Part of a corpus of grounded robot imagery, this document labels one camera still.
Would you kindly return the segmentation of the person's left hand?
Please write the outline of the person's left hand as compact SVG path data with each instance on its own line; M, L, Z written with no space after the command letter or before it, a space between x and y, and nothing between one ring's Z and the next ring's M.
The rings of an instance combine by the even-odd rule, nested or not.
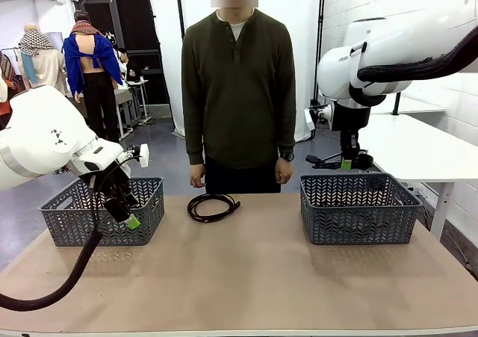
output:
M287 161L283 158L279 158L276 162L276 182L280 185L287 184L293 173L294 167L291 161Z

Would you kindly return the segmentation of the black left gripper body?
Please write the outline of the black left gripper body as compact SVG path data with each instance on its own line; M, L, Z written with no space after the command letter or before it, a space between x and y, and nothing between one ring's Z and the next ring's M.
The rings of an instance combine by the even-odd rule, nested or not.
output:
M99 200L99 196L102 196L105 200L108 198L122 200L119 189L130 188L130 174L125 171L126 168L128 168L126 162L113 162L104 170L84 173L79 179L87 185L92 199Z

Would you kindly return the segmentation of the person's right hand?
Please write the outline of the person's right hand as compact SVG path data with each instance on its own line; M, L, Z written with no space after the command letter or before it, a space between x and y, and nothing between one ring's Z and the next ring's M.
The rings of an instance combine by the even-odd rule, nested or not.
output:
M205 165L204 164L190 165L190 185L193 188L205 187Z

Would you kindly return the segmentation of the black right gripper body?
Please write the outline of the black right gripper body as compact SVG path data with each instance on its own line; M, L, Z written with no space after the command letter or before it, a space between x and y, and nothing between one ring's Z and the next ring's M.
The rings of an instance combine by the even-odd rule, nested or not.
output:
M340 133L342 151L358 149L359 130L369 121L371 108L348 108L334 102L331 130Z

